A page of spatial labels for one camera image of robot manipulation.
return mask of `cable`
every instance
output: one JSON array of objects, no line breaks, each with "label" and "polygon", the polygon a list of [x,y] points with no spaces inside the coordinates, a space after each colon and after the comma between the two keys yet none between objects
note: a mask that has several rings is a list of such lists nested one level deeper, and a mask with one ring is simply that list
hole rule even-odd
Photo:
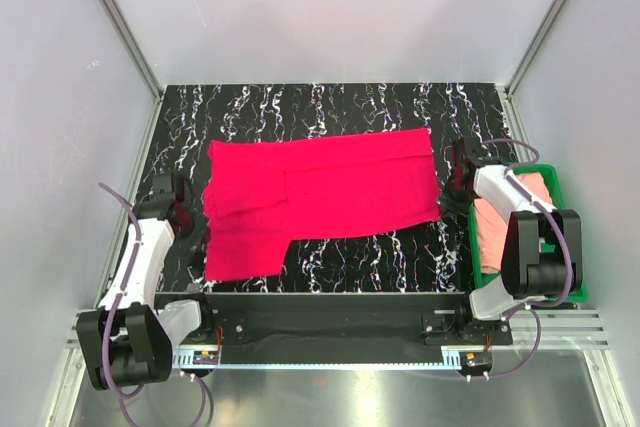
[{"label": "cable", "polygon": [[[207,405],[207,397],[210,400],[209,418],[207,420],[207,424],[210,424],[211,420],[213,419],[213,410],[214,410],[213,394],[211,393],[211,390],[209,389],[209,387],[207,387],[207,384],[205,384],[200,377],[196,377],[194,374],[191,374],[190,378],[192,380],[195,380],[200,386],[200,392],[202,393],[202,402],[200,403],[200,410],[198,410],[198,414],[196,415],[196,418],[193,420],[193,422],[189,424],[189,427],[196,427],[196,425],[198,425],[198,422],[200,422],[200,419],[202,419],[202,415],[204,414],[204,407],[205,405]],[[131,414],[127,410],[127,406],[124,403],[124,400],[118,399],[118,402],[120,403],[120,410],[122,410],[122,414],[124,415],[124,418],[126,419],[127,423],[131,427],[140,427],[138,424],[136,424],[136,422],[131,417]]]},{"label": "cable", "polygon": [[[98,184],[100,188],[106,190],[109,194],[111,194],[119,203],[122,205],[122,208],[127,212],[131,223],[133,224],[133,228],[136,232],[136,239],[133,244],[133,249],[131,251],[131,257],[129,257],[129,262],[127,263],[127,267],[124,271],[124,275],[122,277],[122,282],[120,283],[120,290],[122,292],[127,288],[127,284],[129,283],[129,277],[131,277],[131,272],[133,271],[133,266],[136,262],[136,258],[138,256],[138,250],[140,249],[140,242],[142,240],[142,229],[140,229],[140,223],[133,213],[133,209],[131,208],[131,204],[120,194],[118,194],[111,187],[100,182]],[[113,376],[111,375],[111,361],[109,359],[109,340],[111,335],[111,328],[113,327],[113,321],[116,317],[116,312],[118,311],[118,306],[120,305],[120,300],[122,300],[122,293],[117,294],[113,305],[111,306],[111,310],[109,310],[109,314],[107,315],[107,322],[105,324],[104,334],[102,336],[102,370],[104,371],[104,378],[111,389],[120,400],[127,400],[135,397],[140,393],[143,386],[139,385],[135,388],[133,392],[130,394],[125,394],[115,383],[113,380]]]},{"label": "cable", "polygon": [[536,162],[540,160],[540,152],[535,147],[527,144],[526,142],[522,142],[521,140],[516,139],[489,139],[484,140],[482,142],[483,145],[494,145],[494,144],[515,144],[528,149],[533,154],[532,160],[527,160],[525,162],[516,162],[507,167],[507,172],[511,172],[516,167],[524,167],[526,165],[534,165]]},{"label": "cable", "polygon": [[[136,238],[133,244],[133,249],[131,251],[131,257],[129,258],[129,262],[127,263],[126,270],[122,277],[122,282],[120,283],[120,290],[124,292],[125,289],[127,288],[127,284],[129,283],[129,277],[131,277],[131,272],[133,271],[133,266],[138,256],[138,250],[140,249],[140,242],[142,240],[142,229],[140,228],[140,223],[138,222],[138,219],[136,218],[133,212],[133,208],[131,204],[124,197],[122,197],[115,190],[113,190],[111,187],[103,184],[102,182],[99,183],[98,185],[102,189],[107,191],[109,194],[111,194],[120,203],[120,205],[122,205],[122,208],[127,212],[127,215],[129,216],[129,219],[131,220],[131,223],[133,224],[133,228],[136,232]],[[111,306],[111,310],[109,310],[109,314],[107,315],[105,330],[102,337],[102,352],[101,352],[102,370],[104,371],[104,377],[107,382],[107,385],[109,386],[109,389],[111,389],[118,396],[120,410],[122,411],[122,414],[124,415],[125,419],[127,420],[130,426],[138,427],[137,424],[133,421],[133,419],[129,415],[129,412],[127,411],[127,406],[124,401],[135,397],[137,394],[140,393],[140,391],[143,389],[144,386],[139,385],[130,394],[125,394],[116,385],[115,381],[113,380],[113,376],[111,374],[111,361],[109,359],[109,340],[111,335],[111,329],[113,327],[113,321],[115,319],[118,306],[120,305],[120,301],[122,300],[122,295],[123,295],[122,293],[119,293],[116,295],[113,301],[113,305]],[[191,423],[190,427],[194,427],[202,418],[202,414],[204,413],[204,407],[207,402],[207,396],[211,400],[211,416],[213,416],[213,394],[211,394],[211,392],[209,391],[206,384],[202,381],[202,379],[195,376],[193,376],[192,378],[195,378],[200,385],[200,389],[202,391],[202,404],[200,406],[200,410],[198,412],[198,415],[196,416],[196,419]]]},{"label": "cable", "polygon": [[[511,375],[517,374],[518,372],[520,372],[522,369],[524,369],[529,362],[531,362],[531,360],[533,359],[533,356],[536,355],[536,352],[538,352],[538,348],[540,347],[540,341],[542,340],[542,323],[540,322],[540,317],[538,316],[538,313],[533,310],[533,309],[527,309],[529,310],[529,312],[531,312],[531,315],[533,315],[533,318],[536,321],[536,340],[533,343],[533,347],[531,348],[531,352],[529,352],[529,355],[527,355],[526,359],[524,359],[520,365],[518,365],[517,367],[514,367],[511,370],[508,370],[506,372],[501,372],[499,374],[493,374],[491,375],[492,379],[504,379],[507,378]],[[513,314],[511,314],[511,316],[507,317],[507,321],[513,316]],[[481,380],[480,377],[475,377],[472,378],[472,380]]]}]

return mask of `metal frame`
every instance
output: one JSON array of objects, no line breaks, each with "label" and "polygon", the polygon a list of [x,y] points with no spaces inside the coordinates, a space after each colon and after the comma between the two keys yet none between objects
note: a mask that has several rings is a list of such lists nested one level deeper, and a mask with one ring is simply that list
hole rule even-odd
[{"label": "metal frame", "polygon": [[505,86],[506,91],[510,97],[515,94],[516,90],[518,90],[518,87],[520,86],[520,83],[522,82],[523,77],[526,75],[527,71],[529,70],[529,67],[533,63],[536,56],[538,55],[540,48],[544,44],[545,40],[547,39],[547,36],[551,32],[551,29],[553,28],[554,24],[558,20],[558,17],[560,16],[562,9],[564,9],[565,5],[567,4],[567,1],[568,0],[553,0],[553,2],[551,2],[551,5],[549,6],[547,13],[542,19],[542,23],[540,24],[540,26],[538,27],[538,30],[533,36],[533,39],[531,40],[529,47],[527,47],[527,50],[524,56],[522,57],[522,60],[520,60],[520,63],[518,64],[518,67],[516,68],[516,71],[514,72],[513,77],[511,77],[511,80],[509,80],[509,82]]},{"label": "metal frame", "polygon": [[[140,46],[135,40],[133,34],[127,22],[125,21],[121,10],[119,9],[115,0],[99,0],[105,9],[105,12],[109,16],[115,30],[120,36],[125,48],[129,52],[133,62],[137,66],[145,84],[149,88],[150,92],[156,99],[155,110],[149,120],[146,131],[144,133],[143,142],[141,145],[138,158],[134,167],[134,173],[129,185],[126,196],[132,199],[135,196],[138,182],[142,175],[142,170],[145,162],[146,153],[151,141],[151,136],[157,121],[159,109],[162,101],[162,87],[158,83],[149,63],[145,59]],[[540,24],[534,38],[529,44],[525,55],[520,61],[513,77],[509,83],[503,87],[498,87],[498,94],[502,103],[505,115],[507,117],[508,125],[511,128],[512,137],[519,140],[527,140],[524,127],[520,120],[517,109],[513,105],[512,97],[515,91],[518,89],[523,77],[526,75],[529,67],[531,66],[536,55],[540,51],[544,41],[548,37],[553,25],[557,21],[562,9],[566,5],[568,0],[553,0],[549,10],[547,11],[542,23]],[[520,159],[528,158],[529,154],[525,150],[516,149],[517,155]],[[111,255],[107,260],[105,271],[100,286],[100,290],[96,296],[96,304],[99,300],[101,293],[104,291],[104,287],[109,280],[109,277],[116,268],[118,254],[120,246],[124,238],[126,230],[126,219],[124,214],[121,216],[118,223],[115,235],[111,243]],[[426,301],[428,297],[420,296],[422,301]],[[253,298],[250,294],[243,296],[243,301],[249,301]],[[394,296],[396,300],[400,300],[400,297]],[[631,416],[631,411],[624,396],[624,392],[620,385],[619,378],[617,376],[615,366],[612,361],[611,352],[608,350],[608,344],[606,341],[606,335],[600,325],[596,311],[581,311],[581,310],[556,310],[548,312],[539,312],[542,315],[543,321],[543,340],[541,343],[542,349],[555,349],[555,350],[580,350],[582,351],[587,361],[588,369],[591,374],[591,379],[597,394],[598,402],[602,409],[603,415],[606,419],[608,426],[620,426],[635,425]],[[535,337],[535,328],[533,321],[529,314],[522,312],[517,314],[511,323],[512,334],[514,337],[514,345],[508,347],[494,346],[496,349],[518,349],[518,348],[530,348],[531,343]],[[64,358],[62,365],[62,379],[59,384],[58,391],[53,399],[50,415],[47,421],[47,426],[68,426],[75,403],[80,391],[82,379],[84,378],[85,365],[82,358],[82,353],[77,347],[77,343],[71,340],[68,344],[67,355]],[[225,347],[225,354],[228,354],[229,347]],[[445,369],[455,368],[459,364],[459,351],[460,350],[473,350],[472,346],[449,346],[442,349],[441,358],[442,362],[429,362],[424,364],[427,368],[439,367]],[[234,368],[256,368],[260,367],[255,364],[232,364]],[[263,368],[283,368],[286,364],[278,364],[277,367],[270,364],[262,364]],[[321,365],[292,365],[292,367],[301,368],[336,368],[338,364],[321,364]],[[380,364],[339,364],[343,368],[362,368],[369,366],[369,368],[382,367]],[[416,364],[387,364],[389,368],[405,368],[407,366],[414,366]]]},{"label": "metal frame", "polygon": [[[143,133],[142,142],[140,143],[140,149],[133,166],[133,172],[131,175],[131,181],[127,186],[124,197],[128,200],[134,200],[136,192],[138,190],[138,184],[142,177],[144,170],[144,164],[149,152],[149,146],[151,145],[151,139],[153,138],[153,131],[155,130],[158,116],[160,115],[160,107],[162,106],[162,100],[164,95],[161,95],[154,103],[153,111],[149,116],[149,120]],[[96,298],[94,306],[98,305],[102,293],[112,277],[115,269],[118,265],[118,257],[120,254],[120,247],[124,240],[125,233],[127,231],[127,215],[122,212],[116,224],[114,236],[111,240],[110,254],[103,267],[101,281],[98,291],[96,292]],[[82,385],[82,379],[85,374],[85,363],[82,357],[82,352],[78,346],[78,340],[75,335],[75,330],[70,332],[69,340],[67,341],[67,351],[65,352],[60,364],[60,381],[55,395],[52,398],[51,407],[49,409],[49,415],[47,417],[46,427],[67,427],[71,422],[73,410],[75,408],[78,394],[80,393],[80,386]]]},{"label": "metal frame", "polygon": [[122,44],[131,56],[131,60],[133,60],[133,63],[138,69],[138,72],[140,72],[142,80],[151,92],[154,100],[159,100],[162,96],[162,93],[164,92],[164,88],[160,85],[158,79],[156,79],[156,76],[153,73],[153,69],[149,65],[149,62],[147,62],[147,59],[145,58],[142,50],[140,49],[140,46],[138,45],[138,42],[133,36],[133,33],[131,32],[127,21],[124,19],[122,11],[120,10],[120,7],[118,7],[118,3],[116,2],[116,0],[99,1],[102,4],[105,13],[109,17],[109,20],[111,20],[111,24],[113,25],[115,31],[118,33],[120,40],[122,40]]}]

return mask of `black marble surface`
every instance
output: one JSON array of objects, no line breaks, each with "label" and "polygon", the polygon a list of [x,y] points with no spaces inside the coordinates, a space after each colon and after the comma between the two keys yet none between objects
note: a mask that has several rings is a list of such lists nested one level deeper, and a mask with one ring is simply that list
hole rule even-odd
[{"label": "black marble surface", "polygon": [[[182,171],[193,182],[196,232],[171,248],[158,290],[165,292],[425,292],[467,290],[471,252],[466,219],[425,223],[358,239],[296,241],[282,274],[204,282],[189,267],[206,228],[202,191],[212,140],[282,142],[328,135],[428,127],[438,180],[449,172],[451,141],[509,135],[493,84],[303,84],[169,86],[146,160],[138,200],[154,173]],[[506,146],[487,147],[505,158]]]}]

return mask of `white enclosure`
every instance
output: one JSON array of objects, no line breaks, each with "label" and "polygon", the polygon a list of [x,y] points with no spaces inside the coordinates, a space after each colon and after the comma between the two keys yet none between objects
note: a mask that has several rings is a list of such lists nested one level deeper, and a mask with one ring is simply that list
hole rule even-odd
[{"label": "white enclosure", "polygon": [[504,84],[552,0],[118,2],[165,84]]},{"label": "white enclosure", "polygon": [[640,418],[636,85],[640,0],[570,0],[517,91],[525,130],[582,217],[584,264]]},{"label": "white enclosure", "polygon": [[153,101],[97,0],[2,0],[0,32],[0,423],[41,426]]},{"label": "white enclosure", "polygon": [[[0,1],[0,424],[44,425],[76,313],[95,307],[119,247],[123,214],[97,184],[133,188],[156,78],[507,86],[512,126],[517,104],[582,217],[598,334],[640,418],[639,0],[115,0],[105,10],[108,1]],[[555,22],[546,38],[543,20]],[[511,97],[516,72],[526,75]]]}]

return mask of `metal floor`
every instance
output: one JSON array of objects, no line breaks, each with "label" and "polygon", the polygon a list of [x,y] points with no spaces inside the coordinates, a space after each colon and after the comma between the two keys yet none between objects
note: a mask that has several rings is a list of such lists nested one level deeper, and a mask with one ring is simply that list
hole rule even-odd
[{"label": "metal floor", "polygon": [[[495,359],[496,371],[521,361],[514,352],[496,352]],[[210,425],[605,425],[579,352],[540,351],[523,372],[503,380],[467,384],[451,381],[453,373],[427,375],[447,380],[392,371],[219,371],[206,378],[215,399]],[[200,405],[198,387],[185,379],[148,386],[145,391],[129,409],[140,426],[189,425]],[[113,394],[94,391],[85,378],[71,425],[128,424]]]}]

